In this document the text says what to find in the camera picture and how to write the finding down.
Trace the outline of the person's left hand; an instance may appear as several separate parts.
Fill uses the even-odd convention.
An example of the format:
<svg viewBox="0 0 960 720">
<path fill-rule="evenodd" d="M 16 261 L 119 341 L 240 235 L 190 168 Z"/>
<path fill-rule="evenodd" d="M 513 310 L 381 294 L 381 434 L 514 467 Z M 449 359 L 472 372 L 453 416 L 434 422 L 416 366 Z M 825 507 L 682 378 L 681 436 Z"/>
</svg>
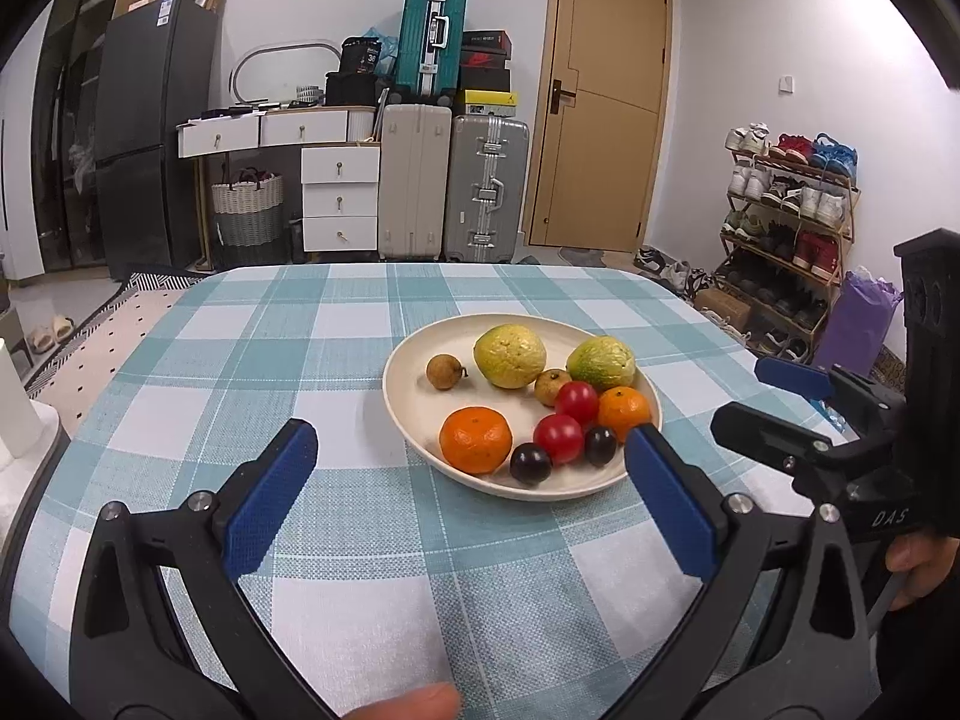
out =
<svg viewBox="0 0 960 720">
<path fill-rule="evenodd" d="M 436 683 L 358 707 L 343 715 L 343 720 L 454 720 L 460 704 L 459 691 L 452 684 Z"/>
</svg>

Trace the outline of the person's right hand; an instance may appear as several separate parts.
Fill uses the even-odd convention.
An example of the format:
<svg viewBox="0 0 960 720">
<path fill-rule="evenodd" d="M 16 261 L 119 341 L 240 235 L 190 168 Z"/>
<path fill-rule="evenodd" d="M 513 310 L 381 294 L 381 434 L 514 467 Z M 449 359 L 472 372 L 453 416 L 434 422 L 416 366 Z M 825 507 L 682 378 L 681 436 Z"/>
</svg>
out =
<svg viewBox="0 0 960 720">
<path fill-rule="evenodd" d="M 955 561 L 958 539 L 932 532 L 897 536 L 885 554 L 885 567 L 903 577 L 890 605 L 896 611 L 929 595 L 946 580 Z"/>
</svg>

